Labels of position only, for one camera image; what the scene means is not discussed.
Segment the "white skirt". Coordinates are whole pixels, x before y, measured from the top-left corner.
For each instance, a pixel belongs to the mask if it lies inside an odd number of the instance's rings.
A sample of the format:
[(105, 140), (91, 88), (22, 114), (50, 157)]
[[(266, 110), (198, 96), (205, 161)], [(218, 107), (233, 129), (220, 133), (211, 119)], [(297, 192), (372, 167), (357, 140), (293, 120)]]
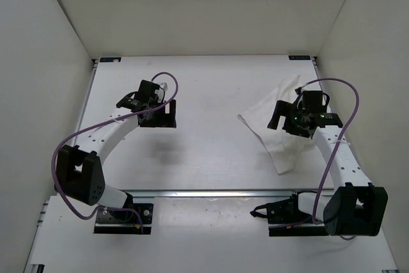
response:
[(276, 103), (280, 100), (292, 103), (297, 97), (295, 88), (299, 86), (301, 86), (299, 75), (286, 77), (261, 101), (238, 115), (238, 119), (261, 140), (280, 175), (295, 168), (304, 150), (315, 149), (315, 145), (309, 138), (286, 133), (283, 130), (284, 118), (279, 120), (276, 130), (267, 128)]

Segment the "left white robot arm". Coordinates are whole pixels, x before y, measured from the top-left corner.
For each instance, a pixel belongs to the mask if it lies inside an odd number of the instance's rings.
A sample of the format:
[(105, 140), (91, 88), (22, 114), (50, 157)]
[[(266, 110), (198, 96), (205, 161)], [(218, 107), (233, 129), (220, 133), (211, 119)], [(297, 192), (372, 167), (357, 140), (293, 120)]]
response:
[(60, 195), (89, 206), (99, 205), (126, 221), (134, 212), (129, 193), (107, 185), (102, 166), (108, 155), (136, 128), (176, 128), (176, 100), (166, 100), (167, 84), (143, 80), (137, 91), (125, 95), (106, 125), (86, 132), (75, 146), (64, 144), (54, 161)]

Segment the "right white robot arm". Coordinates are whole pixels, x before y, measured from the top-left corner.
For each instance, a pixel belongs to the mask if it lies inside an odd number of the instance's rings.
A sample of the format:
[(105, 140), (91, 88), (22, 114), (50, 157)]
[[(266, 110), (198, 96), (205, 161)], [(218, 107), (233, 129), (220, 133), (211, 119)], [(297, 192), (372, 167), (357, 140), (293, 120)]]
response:
[(329, 96), (322, 91), (296, 90), (294, 102), (276, 103), (269, 129), (283, 130), (309, 138), (318, 147), (334, 186), (331, 196), (319, 191), (298, 191), (289, 198), (265, 203), (250, 212), (266, 219), (271, 237), (286, 236), (367, 236), (380, 232), (388, 195), (373, 185), (360, 168), (344, 138), (342, 121), (327, 111)]

